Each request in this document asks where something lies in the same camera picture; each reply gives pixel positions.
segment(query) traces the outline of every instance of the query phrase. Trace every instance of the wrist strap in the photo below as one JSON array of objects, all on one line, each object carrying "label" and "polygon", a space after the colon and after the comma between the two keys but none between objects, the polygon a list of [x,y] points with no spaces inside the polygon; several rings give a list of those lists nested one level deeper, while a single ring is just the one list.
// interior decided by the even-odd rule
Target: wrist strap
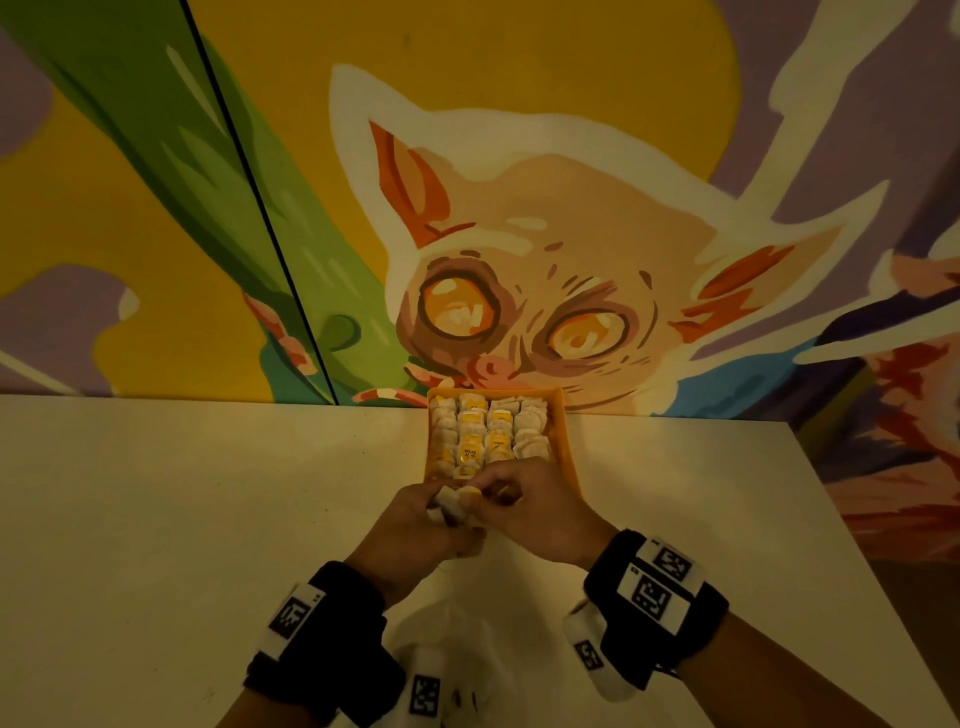
[{"label": "wrist strap", "polygon": [[303,705],[322,725],[339,708],[366,728],[394,707],[406,680],[380,643],[385,606],[357,571],[340,562],[325,564],[274,615],[244,686]]},{"label": "wrist strap", "polygon": [[705,577],[702,567],[661,539],[631,530],[613,537],[584,591],[607,621],[601,648],[628,681],[624,671],[645,686],[639,676],[673,670],[713,639],[730,603]]}]

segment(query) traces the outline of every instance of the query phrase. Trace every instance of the person's right hand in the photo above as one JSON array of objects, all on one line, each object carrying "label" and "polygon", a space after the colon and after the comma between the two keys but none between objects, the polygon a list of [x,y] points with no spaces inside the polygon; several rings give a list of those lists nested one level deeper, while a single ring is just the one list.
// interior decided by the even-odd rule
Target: person's right hand
[{"label": "person's right hand", "polygon": [[[505,484],[520,490],[521,497],[513,505],[490,500]],[[589,570],[617,533],[573,492],[555,465],[539,457],[491,463],[467,485],[487,496],[461,494],[460,502],[468,512],[548,561]]]}]

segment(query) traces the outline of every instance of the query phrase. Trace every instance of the orange tray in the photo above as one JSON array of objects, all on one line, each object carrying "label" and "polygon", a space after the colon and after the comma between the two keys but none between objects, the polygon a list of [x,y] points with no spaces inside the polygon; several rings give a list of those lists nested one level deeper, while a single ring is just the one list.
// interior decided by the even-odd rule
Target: orange tray
[{"label": "orange tray", "polygon": [[[540,397],[546,400],[548,405],[549,417],[547,418],[546,429],[543,434],[550,439],[550,448],[553,450],[553,456],[564,474],[566,482],[570,487],[581,495],[580,480],[577,478],[577,469],[573,467],[573,455],[570,453],[570,441],[566,435],[566,410],[564,409],[564,391],[559,387],[554,389],[457,389],[455,387],[434,387],[427,392],[427,399],[433,400],[438,395],[440,397],[460,397],[460,395],[474,394],[483,395],[490,400],[504,400],[508,397]],[[430,414],[427,411],[427,447],[430,447]],[[423,476],[426,477],[427,464],[424,458]]]}]

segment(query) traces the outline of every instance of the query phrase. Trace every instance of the painted eye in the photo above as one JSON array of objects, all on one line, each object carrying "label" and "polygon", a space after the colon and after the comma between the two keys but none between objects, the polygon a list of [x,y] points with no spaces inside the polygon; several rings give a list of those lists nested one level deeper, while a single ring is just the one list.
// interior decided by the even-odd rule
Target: painted eye
[{"label": "painted eye", "polygon": [[472,280],[445,278],[430,283],[422,293],[423,313],[441,333],[470,338],[493,326],[496,318],[487,296]]},{"label": "painted eye", "polygon": [[614,349],[627,334],[626,320],[609,311],[578,313],[560,321],[547,341],[563,359],[589,359]]}]

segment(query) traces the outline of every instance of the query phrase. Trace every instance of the dark floor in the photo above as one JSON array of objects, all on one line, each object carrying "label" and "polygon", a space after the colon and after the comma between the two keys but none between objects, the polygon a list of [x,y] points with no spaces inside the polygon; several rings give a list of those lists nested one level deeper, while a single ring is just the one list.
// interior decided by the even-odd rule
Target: dark floor
[{"label": "dark floor", "polygon": [[874,561],[871,566],[960,716],[960,564]]}]

